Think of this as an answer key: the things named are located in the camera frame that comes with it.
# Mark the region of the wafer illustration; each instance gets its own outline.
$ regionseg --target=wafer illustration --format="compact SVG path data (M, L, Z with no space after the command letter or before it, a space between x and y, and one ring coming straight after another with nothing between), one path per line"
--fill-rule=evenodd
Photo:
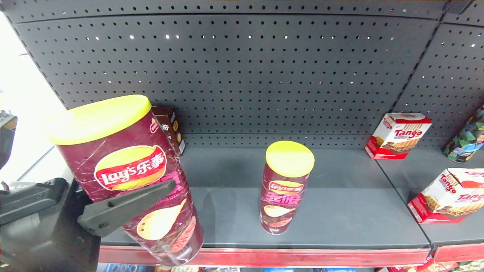
M409 150L412 150L419 140L420 138L399 143L387 142L382 148L391 150L395 154L406 153Z
M375 137L375 140L377 141L378 146L381 146L385 142L385 139L379 136Z
M437 200L431 196L425 196L425 200L427 201L427 206L429 210L435 211L438 207L439 204L437 203Z
M442 209L437 210L436 212L459 217L459 216L471 214L482 207L484 207L484 203L476 203L476 204L466 205L461 207L445 206Z

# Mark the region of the brown snack box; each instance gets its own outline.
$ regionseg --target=brown snack box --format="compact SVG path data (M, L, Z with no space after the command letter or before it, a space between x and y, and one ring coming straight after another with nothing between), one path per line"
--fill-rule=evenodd
M166 134L171 145L174 147L176 154L181 156L183 154L183 150L185 149L185 141L183 140L180 125L175 115L175 109L167 106L153 106L151 111L155 115L156 119L158 119L163 132Z

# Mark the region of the product label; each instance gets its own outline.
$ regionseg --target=product label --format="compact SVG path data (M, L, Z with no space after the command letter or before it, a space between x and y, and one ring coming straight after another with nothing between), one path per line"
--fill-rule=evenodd
M484 199L484 194L482 195L460 195L457 199L458 202L479 202Z
M160 126L158 125L158 122L152 118L151 119L151 125L150 125L150 132L153 134L155 133Z
M447 180L447 177L444 174L440 175L440 184L444 186L445 190L451 194L455 194L456 190L454 189L454 186Z
M133 157L141 159L125 163ZM159 146L133 146L102 158L94 177L108 190L135 189L161 178L166 170L166 155Z
M420 130L401 130L401 129L397 129L395 130L395 139L412 139L416 136L420 136L424 134L422 131Z
M283 195L293 195L303 190L303 185L292 181L271 181L269 189L275 193Z

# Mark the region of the potato chip illustration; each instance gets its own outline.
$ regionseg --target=potato chip illustration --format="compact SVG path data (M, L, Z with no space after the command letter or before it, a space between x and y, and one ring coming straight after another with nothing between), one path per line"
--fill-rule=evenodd
M108 190L136 189L160 179L166 171L166 154L159 146L132 146L106 155L94 176Z
M293 181L271 181L269 190L282 195L295 195L303 191L304 186L301 183Z
M265 213L270 217L279 217L295 209L287 209L280 206L267 205L264 206Z
M163 238L175 224L185 202L186 198L180 205L148 213L139 222L136 232L146 240L154 241Z

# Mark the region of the red and white box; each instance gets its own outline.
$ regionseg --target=red and white box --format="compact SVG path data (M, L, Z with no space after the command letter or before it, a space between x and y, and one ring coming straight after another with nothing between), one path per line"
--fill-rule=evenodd
M375 272L448 272L458 266L459 264L453 261L437 263L432 254L425 259L423 265L384 267L376 269Z
M364 149L374 160L405 159L431 125L421 113L387 113Z
M448 168L408 207L420 224L459 223L484 206L484 168Z

